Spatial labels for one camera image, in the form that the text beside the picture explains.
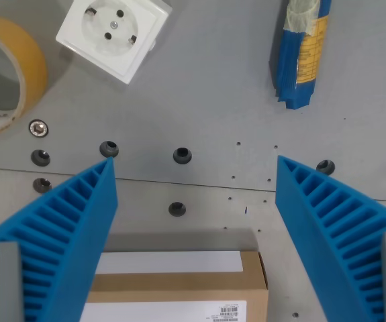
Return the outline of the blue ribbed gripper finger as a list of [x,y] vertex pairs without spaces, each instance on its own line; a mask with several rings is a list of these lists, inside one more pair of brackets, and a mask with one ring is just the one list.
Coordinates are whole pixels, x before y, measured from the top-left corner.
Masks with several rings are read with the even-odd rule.
[[108,158],[0,224],[0,242],[19,246],[25,321],[80,320],[116,211]]
[[275,203],[326,319],[384,321],[386,207],[284,156]]

